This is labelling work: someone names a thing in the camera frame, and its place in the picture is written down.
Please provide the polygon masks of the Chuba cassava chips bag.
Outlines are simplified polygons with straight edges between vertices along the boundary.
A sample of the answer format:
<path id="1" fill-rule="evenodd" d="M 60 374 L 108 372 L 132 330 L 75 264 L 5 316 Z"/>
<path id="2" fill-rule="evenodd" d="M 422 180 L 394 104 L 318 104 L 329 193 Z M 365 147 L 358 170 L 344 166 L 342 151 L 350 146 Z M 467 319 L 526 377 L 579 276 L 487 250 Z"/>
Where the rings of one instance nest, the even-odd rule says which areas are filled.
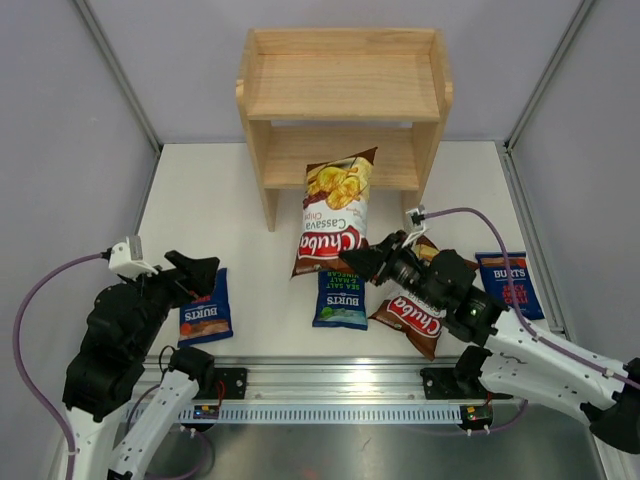
<path id="1" fill-rule="evenodd" d="M 388 284 L 383 301 L 368 319 L 404 334 L 423 357 L 433 361 L 446 311 L 435 309 L 392 281 Z"/>
<path id="2" fill-rule="evenodd" d="M 306 166 L 294 277 L 323 271 L 353 272 L 340 254 L 368 245 L 370 177 L 376 152 L 373 147 L 343 159 Z"/>

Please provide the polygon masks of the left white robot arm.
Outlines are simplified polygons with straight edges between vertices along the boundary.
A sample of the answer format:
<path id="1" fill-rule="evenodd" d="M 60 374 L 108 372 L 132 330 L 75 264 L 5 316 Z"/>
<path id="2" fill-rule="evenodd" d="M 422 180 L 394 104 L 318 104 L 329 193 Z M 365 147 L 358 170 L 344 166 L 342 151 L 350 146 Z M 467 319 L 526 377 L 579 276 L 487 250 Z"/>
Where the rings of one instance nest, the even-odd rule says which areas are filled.
<path id="1" fill-rule="evenodd" d="M 104 253 L 120 283 L 102 290 L 87 318 L 79 353 L 66 370 L 65 415 L 73 434 L 73 479 L 141 479 L 180 411 L 217 391 L 214 358 L 176 350 L 151 404 L 121 442 L 118 425 L 145 371 L 144 362 L 171 310 L 213 291 L 220 261 L 166 253 L 154 267 L 120 242 Z"/>

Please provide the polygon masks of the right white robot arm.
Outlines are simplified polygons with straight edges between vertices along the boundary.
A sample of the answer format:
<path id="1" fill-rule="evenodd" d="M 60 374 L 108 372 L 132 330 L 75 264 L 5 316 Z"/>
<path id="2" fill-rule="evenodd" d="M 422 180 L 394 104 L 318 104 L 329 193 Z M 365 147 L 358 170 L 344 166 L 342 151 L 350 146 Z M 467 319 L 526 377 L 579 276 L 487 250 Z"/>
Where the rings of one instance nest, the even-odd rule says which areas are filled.
<path id="1" fill-rule="evenodd" d="M 474 286 L 474 271 L 456 251 L 422 260 L 404 237 L 398 231 L 339 256 L 364 280 L 392 280 L 445 311 L 445 328 L 468 345 L 453 374 L 460 393 L 532 400 L 587 425 L 607 445 L 638 453 L 637 359 L 623 363 L 595 354 L 520 319 L 515 308 Z"/>

